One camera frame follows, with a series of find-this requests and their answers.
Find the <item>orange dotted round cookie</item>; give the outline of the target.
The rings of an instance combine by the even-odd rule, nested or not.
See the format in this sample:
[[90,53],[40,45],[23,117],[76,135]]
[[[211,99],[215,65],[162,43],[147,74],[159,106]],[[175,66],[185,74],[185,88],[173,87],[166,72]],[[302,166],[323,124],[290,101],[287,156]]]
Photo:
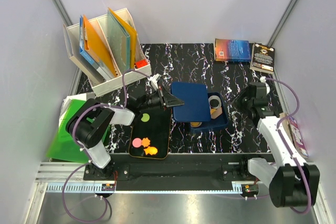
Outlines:
[[202,123],[201,122],[191,122],[191,127],[199,127]]

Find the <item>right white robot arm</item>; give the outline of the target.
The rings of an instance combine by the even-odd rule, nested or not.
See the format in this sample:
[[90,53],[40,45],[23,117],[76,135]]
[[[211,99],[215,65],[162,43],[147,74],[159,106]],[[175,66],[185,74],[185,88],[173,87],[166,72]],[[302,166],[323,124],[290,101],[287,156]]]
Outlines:
[[268,80],[249,83],[232,103],[253,121],[266,140],[275,165],[264,158],[251,158],[238,167],[238,173],[244,180],[256,177],[267,186],[275,207],[289,207],[296,213],[300,212],[298,207],[304,207],[304,215],[316,203],[320,171],[298,153],[282,125],[286,118],[268,105]]

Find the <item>blue tin lid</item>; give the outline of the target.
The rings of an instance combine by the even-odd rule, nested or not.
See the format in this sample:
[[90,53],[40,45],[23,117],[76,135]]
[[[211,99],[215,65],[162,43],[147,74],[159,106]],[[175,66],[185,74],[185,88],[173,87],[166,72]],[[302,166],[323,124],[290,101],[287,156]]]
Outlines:
[[184,105],[173,107],[177,122],[208,122],[211,120],[207,86],[199,83],[173,82],[171,93],[184,101]]

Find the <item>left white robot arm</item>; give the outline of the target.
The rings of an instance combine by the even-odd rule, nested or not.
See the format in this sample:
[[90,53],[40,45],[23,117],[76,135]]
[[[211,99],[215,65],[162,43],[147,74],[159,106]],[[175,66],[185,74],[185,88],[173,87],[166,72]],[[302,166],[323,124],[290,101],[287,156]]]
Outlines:
[[129,126],[145,109],[173,108],[184,105],[184,101],[174,96],[159,84],[153,94],[138,98],[127,97],[126,106],[120,107],[100,103],[94,98],[88,99],[69,119],[66,131],[75,144],[88,157],[88,163],[95,166],[95,174],[103,180],[113,175],[111,157],[103,144],[103,136],[110,124]]

